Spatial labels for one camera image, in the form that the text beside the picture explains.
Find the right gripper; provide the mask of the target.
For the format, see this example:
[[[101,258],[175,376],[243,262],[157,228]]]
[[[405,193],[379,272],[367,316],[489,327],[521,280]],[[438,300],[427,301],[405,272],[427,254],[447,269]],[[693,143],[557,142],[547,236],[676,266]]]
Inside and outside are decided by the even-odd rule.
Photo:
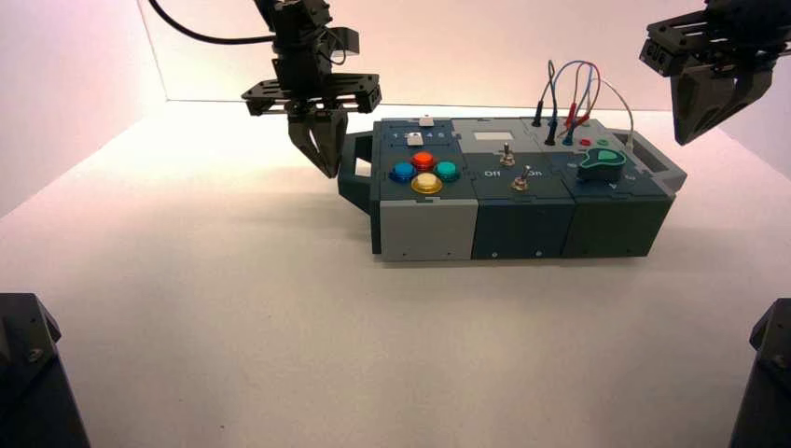
[[[671,77],[674,139],[687,145],[760,99],[790,54],[788,3],[707,3],[651,23],[639,60]]]

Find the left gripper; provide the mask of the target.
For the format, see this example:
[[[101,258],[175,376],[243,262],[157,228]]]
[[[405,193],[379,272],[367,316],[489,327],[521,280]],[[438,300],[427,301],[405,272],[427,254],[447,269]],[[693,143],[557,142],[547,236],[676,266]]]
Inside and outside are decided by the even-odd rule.
[[[327,110],[288,116],[293,145],[327,178],[335,178],[348,127],[345,111],[371,113],[382,100],[377,74],[334,73],[330,60],[313,54],[306,58],[275,58],[275,78],[244,91],[241,98],[252,116],[302,112],[311,106]]]

